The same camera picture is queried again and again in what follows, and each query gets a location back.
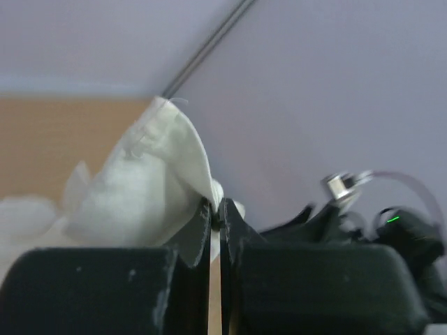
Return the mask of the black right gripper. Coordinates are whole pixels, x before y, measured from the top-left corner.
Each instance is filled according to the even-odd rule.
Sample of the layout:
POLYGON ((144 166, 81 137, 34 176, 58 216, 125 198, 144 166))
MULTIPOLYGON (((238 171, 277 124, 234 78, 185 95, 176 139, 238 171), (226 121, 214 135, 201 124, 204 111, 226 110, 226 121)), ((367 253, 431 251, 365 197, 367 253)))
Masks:
POLYGON ((404 259, 430 314, 446 313, 446 285, 436 262, 446 256, 438 230, 416 212, 403 207, 381 210, 373 220, 374 236, 367 238, 361 228, 343 230, 342 223, 363 224, 355 212, 342 213, 327 203, 312 216, 314 205, 307 205, 294 219, 261 232, 268 241, 340 244, 381 244, 395 249, 404 259))

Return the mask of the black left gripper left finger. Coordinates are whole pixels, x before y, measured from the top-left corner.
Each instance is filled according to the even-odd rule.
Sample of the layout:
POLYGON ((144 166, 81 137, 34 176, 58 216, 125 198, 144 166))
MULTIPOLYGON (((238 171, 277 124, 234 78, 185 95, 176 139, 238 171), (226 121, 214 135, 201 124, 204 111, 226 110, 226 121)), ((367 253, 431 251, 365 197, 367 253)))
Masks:
POLYGON ((2 334, 206 334, 211 206, 156 248, 35 248, 1 285, 2 334))

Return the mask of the white t-shirt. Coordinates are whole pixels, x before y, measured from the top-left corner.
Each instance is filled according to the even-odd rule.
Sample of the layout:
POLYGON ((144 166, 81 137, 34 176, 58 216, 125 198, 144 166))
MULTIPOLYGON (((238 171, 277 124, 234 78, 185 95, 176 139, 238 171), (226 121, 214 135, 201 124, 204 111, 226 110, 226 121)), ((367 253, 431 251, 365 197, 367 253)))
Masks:
POLYGON ((3 199, 1 240, 32 244, 57 235, 80 245, 157 245, 186 225, 201 200, 217 210, 223 197, 194 125, 157 96, 96 176, 76 166, 60 207, 34 196, 3 199))

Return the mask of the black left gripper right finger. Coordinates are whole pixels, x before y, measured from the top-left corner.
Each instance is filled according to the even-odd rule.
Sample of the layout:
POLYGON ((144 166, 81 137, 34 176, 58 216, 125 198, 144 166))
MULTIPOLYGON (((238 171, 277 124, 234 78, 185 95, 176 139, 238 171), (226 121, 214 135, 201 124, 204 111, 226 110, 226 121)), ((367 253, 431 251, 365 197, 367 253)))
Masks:
POLYGON ((235 202, 219 207, 224 334, 422 334, 430 323, 406 260, 307 207, 258 233, 235 202))

